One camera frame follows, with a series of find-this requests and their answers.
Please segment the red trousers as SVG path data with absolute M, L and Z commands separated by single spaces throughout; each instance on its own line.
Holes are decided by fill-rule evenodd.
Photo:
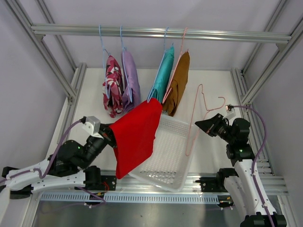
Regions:
M 151 98 L 109 126 L 116 140 L 117 179 L 122 179 L 152 155 L 161 112 L 160 102 Z

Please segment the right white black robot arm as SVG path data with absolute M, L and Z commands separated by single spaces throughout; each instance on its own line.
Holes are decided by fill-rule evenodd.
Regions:
M 196 126 L 211 137 L 227 142 L 226 154 L 231 168 L 221 168 L 213 182 L 220 191 L 227 191 L 242 218 L 242 227 L 285 227 L 284 215 L 279 215 L 270 202 L 261 182 L 256 156 L 248 143 L 250 123 L 236 118 L 232 125 L 221 114 L 197 121 Z

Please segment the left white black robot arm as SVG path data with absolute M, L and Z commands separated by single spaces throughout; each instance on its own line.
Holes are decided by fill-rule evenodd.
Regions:
M 71 187 L 92 195 L 96 204 L 103 202 L 104 194 L 115 191 L 116 177 L 102 175 L 99 167 L 92 165 L 106 146 L 116 148 L 116 140 L 109 124 L 99 128 L 100 137 L 89 136 L 85 145 L 67 140 L 40 163 L 23 169 L 6 166 L 2 170 L 0 189 L 10 190 L 11 199 L 24 199 L 50 189 Z

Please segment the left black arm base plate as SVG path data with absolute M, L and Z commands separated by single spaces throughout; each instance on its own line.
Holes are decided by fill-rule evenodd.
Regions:
M 115 191 L 117 178 L 115 175 L 102 175 L 100 189 L 102 191 Z

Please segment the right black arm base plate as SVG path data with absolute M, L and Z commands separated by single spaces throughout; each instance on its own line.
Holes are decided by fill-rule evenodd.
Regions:
M 202 192 L 227 192 L 222 182 L 216 177 L 201 177 L 195 180 Z

